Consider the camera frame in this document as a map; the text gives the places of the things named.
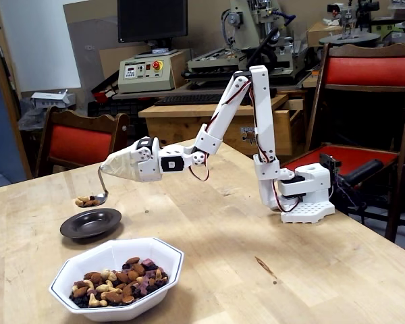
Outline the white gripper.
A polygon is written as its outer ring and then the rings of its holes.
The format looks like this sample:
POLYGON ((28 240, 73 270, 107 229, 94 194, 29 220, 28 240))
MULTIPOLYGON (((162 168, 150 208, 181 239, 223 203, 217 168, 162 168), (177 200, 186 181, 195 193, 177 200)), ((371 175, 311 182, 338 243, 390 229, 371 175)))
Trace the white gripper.
POLYGON ((137 171, 140 182, 155 182, 162 178, 159 168, 159 140, 144 137, 136 145, 137 171))

